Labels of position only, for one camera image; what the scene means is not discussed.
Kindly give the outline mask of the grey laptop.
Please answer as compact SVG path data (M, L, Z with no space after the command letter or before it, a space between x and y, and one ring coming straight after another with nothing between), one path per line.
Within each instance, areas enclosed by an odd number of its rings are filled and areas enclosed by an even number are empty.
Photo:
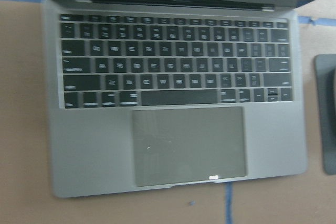
M297 0L43 0L60 198L307 169Z

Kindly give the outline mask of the black mouse pad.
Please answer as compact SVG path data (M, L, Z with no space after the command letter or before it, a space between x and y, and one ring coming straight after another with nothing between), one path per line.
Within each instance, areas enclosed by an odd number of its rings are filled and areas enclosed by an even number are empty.
M320 54L314 60L322 141L323 169L335 174L335 54Z

